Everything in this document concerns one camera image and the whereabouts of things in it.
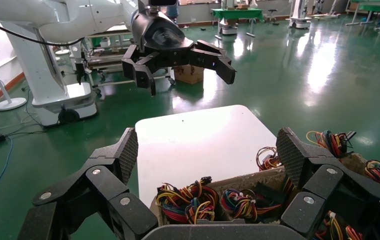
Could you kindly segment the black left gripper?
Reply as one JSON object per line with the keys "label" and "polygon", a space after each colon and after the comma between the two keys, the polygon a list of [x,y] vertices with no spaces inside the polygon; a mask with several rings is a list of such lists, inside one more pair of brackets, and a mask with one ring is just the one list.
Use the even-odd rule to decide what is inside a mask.
{"label": "black left gripper", "polygon": [[123,75],[138,88],[150,89],[152,97],[156,95],[153,73],[157,67],[190,64],[215,71],[227,85],[235,81],[237,71],[224,49],[203,40],[194,43],[161,12],[137,13],[131,31],[137,45],[130,45],[121,58]]}

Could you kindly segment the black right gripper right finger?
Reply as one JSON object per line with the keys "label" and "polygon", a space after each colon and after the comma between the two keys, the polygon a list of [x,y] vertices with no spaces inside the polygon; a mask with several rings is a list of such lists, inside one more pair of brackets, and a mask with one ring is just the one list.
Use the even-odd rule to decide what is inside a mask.
{"label": "black right gripper right finger", "polygon": [[280,218],[310,239],[328,212],[343,218],[365,240],[380,240],[380,183],[344,166],[327,149],[302,142],[281,128],[276,150],[298,193]]}

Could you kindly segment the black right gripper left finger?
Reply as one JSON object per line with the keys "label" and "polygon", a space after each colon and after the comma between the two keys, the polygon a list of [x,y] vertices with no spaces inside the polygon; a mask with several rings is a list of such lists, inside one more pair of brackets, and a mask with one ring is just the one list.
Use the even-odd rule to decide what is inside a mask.
{"label": "black right gripper left finger", "polygon": [[34,197],[18,239],[68,240],[95,214],[117,239],[143,239],[158,219],[128,188],[138,148],[136,130],[129,127],[117,143],[95,149],[78,171]]}

